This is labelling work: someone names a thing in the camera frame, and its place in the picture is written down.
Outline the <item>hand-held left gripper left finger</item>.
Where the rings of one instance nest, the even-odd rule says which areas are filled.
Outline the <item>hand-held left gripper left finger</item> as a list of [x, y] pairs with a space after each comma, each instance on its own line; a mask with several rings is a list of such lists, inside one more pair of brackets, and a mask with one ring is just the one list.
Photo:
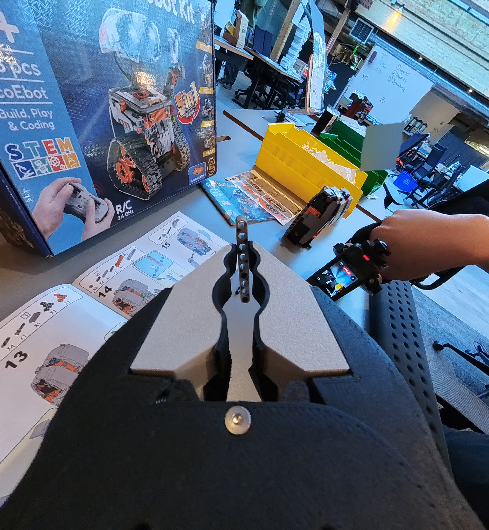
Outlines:
[[170, 290], [131, 371], [188, 380], [201, 399], [226, 401], [231, 370], [224, 304], [232, 295], [236, 245], [229, 244]]

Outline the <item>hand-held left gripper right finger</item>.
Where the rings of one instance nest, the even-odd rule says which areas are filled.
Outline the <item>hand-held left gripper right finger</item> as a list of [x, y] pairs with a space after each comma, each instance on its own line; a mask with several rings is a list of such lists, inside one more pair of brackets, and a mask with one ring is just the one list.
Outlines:
[[291, 381], [348, 374], [348, 362], [309, 283], [249, 243], [254, 317], [250, 376], [261, 401], [277, 401]]

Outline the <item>grey perforated toy beam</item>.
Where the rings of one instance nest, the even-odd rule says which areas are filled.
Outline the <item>grey perforated toy beam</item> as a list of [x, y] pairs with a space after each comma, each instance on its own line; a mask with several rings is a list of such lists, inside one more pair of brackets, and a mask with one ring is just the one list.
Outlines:
[[249, 240], [248, 222], [245, 215], [237, 216], [235, 220], [237, 245], [237, 270], [239, 273], [239, 293], [242, 303], [250, 301], [250, 269], [249, 269]]

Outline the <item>grey orange toy robot assembly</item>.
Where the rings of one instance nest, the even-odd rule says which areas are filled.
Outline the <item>grey orange toy robot assembly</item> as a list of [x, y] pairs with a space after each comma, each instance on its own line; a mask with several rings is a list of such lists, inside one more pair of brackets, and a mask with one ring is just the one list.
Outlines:
[[323, 187], [294, 218], [284, 237], [301, 248], [311, 248], [323, 228], [338, 221], [352, 200], [346, 188]]

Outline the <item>perforated dark chair part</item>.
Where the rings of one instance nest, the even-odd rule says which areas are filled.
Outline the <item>perforated dark chair part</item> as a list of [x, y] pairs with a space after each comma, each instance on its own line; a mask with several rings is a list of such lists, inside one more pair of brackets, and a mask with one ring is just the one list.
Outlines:
[[370, 335], [407, 381], [450, 470], [451, 462], [411, 284], [396, 280], [382, 284], [381, 291], [369, 297], [369, 308]]

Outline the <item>blue recycling bin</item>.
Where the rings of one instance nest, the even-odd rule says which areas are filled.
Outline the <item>blue recycling bin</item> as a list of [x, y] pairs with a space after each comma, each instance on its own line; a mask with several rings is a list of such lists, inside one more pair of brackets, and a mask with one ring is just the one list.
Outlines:
[[411, 194], [419, 188], [419, 183], [413, 177], [411, 173], [406, 170], [402, 170], [400, 174], [393, 181], [394, 186], [400, 193]]

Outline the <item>clear plastic parts bag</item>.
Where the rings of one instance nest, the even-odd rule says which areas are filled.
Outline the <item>clear plastic parts bag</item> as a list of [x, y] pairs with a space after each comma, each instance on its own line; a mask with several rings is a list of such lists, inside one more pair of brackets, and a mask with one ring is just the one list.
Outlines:
[[356, 169], [330, 161], [325, 150], [319, 151], [318, 149], [311, 147], [308, 142], [302, 146], [302, 149], [312, 154], [316, 159], [323, 162], [328, 168], [334, 170], [337, 174], [352, 184], [355, 184]]

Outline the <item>printed sticker sheet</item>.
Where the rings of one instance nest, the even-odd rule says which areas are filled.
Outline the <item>printed sticker sheet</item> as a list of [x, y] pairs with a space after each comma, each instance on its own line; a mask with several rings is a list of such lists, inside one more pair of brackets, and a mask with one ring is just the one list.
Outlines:
[[256, 167], [225, 180], [249, 195], [282, 226], [290, 224], [304, 206], [301, 199]]

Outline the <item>yellow plastic bin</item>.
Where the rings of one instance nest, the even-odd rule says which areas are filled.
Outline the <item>yellow plastic bin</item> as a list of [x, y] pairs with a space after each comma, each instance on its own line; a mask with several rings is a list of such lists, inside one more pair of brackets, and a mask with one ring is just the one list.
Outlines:
[[[344, 177], [328, 167], [314, 156], [316, 152], [325, 152], [329, 163], [351, 169], [352, 176]], [[293, 123], [269, 124], [255, 166], [305, 202], [325, 186], [347, 189], [352, 202], [343, 215], [345, 219], [361, 198], [367, 178], [353, 163], [308, 132], [296, 129]]]

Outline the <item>black cardboard box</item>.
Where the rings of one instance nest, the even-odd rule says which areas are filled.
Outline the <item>black cardboard box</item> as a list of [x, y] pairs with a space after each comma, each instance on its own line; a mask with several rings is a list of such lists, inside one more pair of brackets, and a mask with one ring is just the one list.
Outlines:
[[328, 107], [323, 111], [322, 115], [314, 125], [310, 134], [319, 137], [322, 132], [328, 133], [334, 122], [341, 116], [341, 114], [333, 107]]

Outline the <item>open instruction booklet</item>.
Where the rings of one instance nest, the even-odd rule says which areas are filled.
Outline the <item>open instruction booklet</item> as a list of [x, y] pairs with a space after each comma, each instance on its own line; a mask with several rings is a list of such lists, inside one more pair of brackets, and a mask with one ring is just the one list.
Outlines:
[[106, 340], [228, 242], [181, 212], [0, 323], [0, 507]]

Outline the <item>grey mesh chair seat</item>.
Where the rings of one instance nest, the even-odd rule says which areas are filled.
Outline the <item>grey mesh chair seat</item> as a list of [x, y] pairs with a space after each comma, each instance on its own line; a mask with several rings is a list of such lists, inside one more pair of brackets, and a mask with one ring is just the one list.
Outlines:
[[489, 407], [456, 379], [429, 366], [435, 394], [482, 433], [489, 435]]

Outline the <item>whiteboard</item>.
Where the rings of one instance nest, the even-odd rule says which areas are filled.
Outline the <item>whiteboard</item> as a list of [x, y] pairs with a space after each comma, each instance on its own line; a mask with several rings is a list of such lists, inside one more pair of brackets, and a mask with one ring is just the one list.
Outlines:
[[370, 116], [383, 124], [399, 123], [433, 85], [417, 70], [376, 44], [348, 83], [344, 96], [359, 92], [373, 105]]

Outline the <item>blue toy robot kit box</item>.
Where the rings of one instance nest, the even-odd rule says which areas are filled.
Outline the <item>blue toy robot kit box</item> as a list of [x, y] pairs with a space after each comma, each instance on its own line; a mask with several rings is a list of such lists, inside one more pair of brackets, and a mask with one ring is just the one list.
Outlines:
[[0, 1], [0, 232], [53, 256], [217, 171], [212, 1]]

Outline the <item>person's dark trouser leg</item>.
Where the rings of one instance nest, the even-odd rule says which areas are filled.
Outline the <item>person's dark trouser leg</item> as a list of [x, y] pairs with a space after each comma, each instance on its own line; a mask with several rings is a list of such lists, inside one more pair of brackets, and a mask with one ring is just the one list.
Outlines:
[[444, 433], [455, 482], [489, 529], [489, 435], [448, 427]]

